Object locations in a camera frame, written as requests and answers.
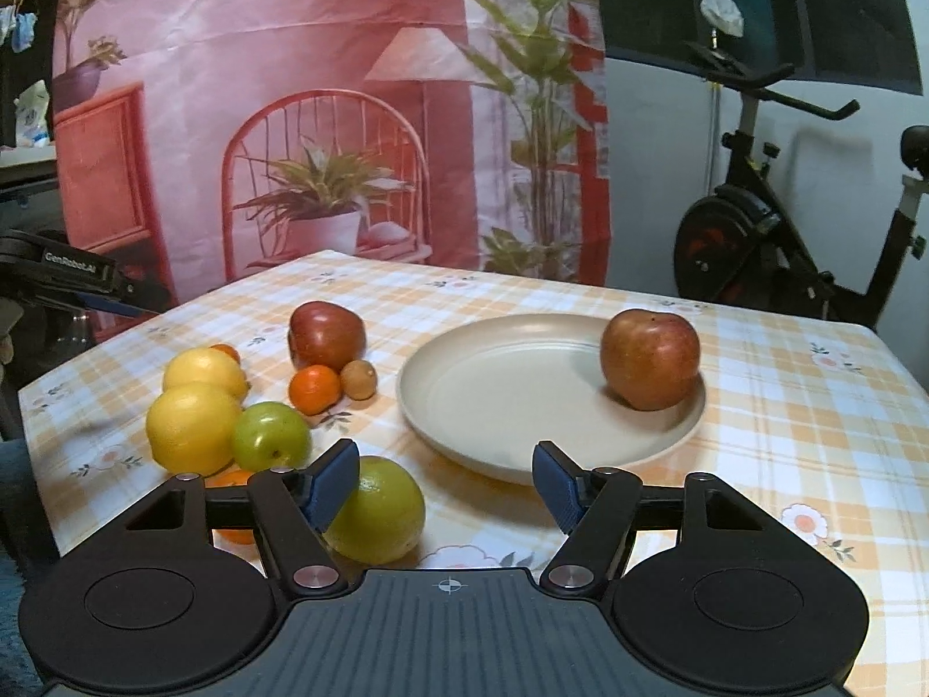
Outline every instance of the exercise bike frame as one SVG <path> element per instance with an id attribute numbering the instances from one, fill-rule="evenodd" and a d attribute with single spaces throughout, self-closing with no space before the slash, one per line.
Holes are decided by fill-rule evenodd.
<path id="1" fill-rule="evenodd" d="M 710 281 L 704 284 L 704 295 L 694 298 L 720 301 L 726 288 L 759 253 L 763 272 L 768 275 L 771 284 L 765 287 L 769 295 L 768 302 L 765 302 L 768 306 L 756 308 L 793 316 L 851 322 L 873 330 L 898 279 L 907 253 L 914 249 L 916 214 L 921 197 L 929 193 L 929 183 L 908 175 L 903 177 L 903 194 L 891 220 L 867 292 L 858 293 L 835 284 L 832 274 L 820 272 L 816 267 L 799 231 L 768 183 L 768 165 L 758 166 L 752 159 L 754 127 L 763 101 L 791 106 L 825 120 L 844 120 L 854 115 L 860 105 L 853 100 L 842 109 L 831 111 L 772 92 L 767 88 L 768 85 L 788 78 L 793 73 L 793 66 L 781 66 L 764 76 L 753 77 L 740 63 L 724 53 L 711 52 L 699 45 L 691 47 L 714 67 L 735 67 L 742 73 L 732 75 L 717 69 L 706 72 L 705 78 L 735 89 L 741 95 L 739 127 L 732 134 L 724 134 L 722 139 L 723 146 L 731 151 L 726 180 L 714 189 L 714 197 L 732 204 L 751 220 L 749 237 L 744 240 L 740 250 L 729 253 L 728 259 L 716 266 L 714 278 L 706 276 Z M 712 55 L 712 62 L 707 59 L 708 53 Z M 787 259 L 788 267 L 782 267 L 777 251 Z"/>

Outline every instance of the lampshade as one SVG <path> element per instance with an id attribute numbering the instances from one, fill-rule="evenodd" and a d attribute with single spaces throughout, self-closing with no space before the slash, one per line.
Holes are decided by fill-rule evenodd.
<path id="1" fill-rule="evenodd" d="M 439 28 L 403 27 L 365 81 L 486 81 Z"/>

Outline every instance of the exercise bike flywheel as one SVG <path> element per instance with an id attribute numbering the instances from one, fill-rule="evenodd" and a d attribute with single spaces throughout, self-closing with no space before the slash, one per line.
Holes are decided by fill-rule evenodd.
<path id="1" fill-rule="evenodd" d="M 695 202 L 677 228 L 678 295 L 691 301 L 767 308 L 771 286 L 761 253 L 752 242 L 754 226 L 745 209 L 722 197 Z"/>

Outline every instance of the yellow lemon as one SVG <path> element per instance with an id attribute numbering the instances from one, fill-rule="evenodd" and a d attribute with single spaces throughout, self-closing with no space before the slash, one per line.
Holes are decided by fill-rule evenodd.
<path id="1" fill-rule="evenodd" d="M 426 525 L 426 501 L 410 472 L 381 456 L 361 456 L 356 491 L 323 535 L 336 553 L 380 566 L 403 558 Z"/>
<path id="2" fill-rule="evenodd" d="M 242 402 L 248 393 L 245 372 L 228 354 L 215 348 L 191 348 L 172 358 L 164 368 L 161 389 L 187 383 L 209 383 L 221 387 Z"/>
<path id="3" fill-rule="evenodd" d="M 240 414 L 239 402 L 220 387 L 172 387 L 155 398 L 145 417 L 152 458 L 172 474 L 215 474 L 232 460 L 232 431 Z"/>

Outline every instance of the white wall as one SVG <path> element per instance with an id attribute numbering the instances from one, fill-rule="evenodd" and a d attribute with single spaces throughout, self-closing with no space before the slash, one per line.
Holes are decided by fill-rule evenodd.
<path id="1" fill-rule="evenodd" d="M 929 0 L 907 0 L 923 86 L 929 92 Z M 929 125 L 929 96 L 841 84 L 785 81 L 784 94 L 828 106 L 856 98 L 862 109 L 829 123 L 784 106 L 763 104 L 762 141 L 782 148 L 771 182 L 782 196 L 821 270 L 865 290 L 898 204 L 900 134 Z M 711 118 L 710 88 L 670 70 L 607 60 L 613 246 L 607 284 L 675 295 L 672 247 L 681 216 L 704 194 Z M 723 90 L 721 130 L 737 125 L 740 101 Z M 725 175 L 726 152 L 717 162 Z M 929 237 L 929 200 L 918 232 Z M 908 258 L 878 333 L 924 387 L 929 387 L 929 256 Z"/>

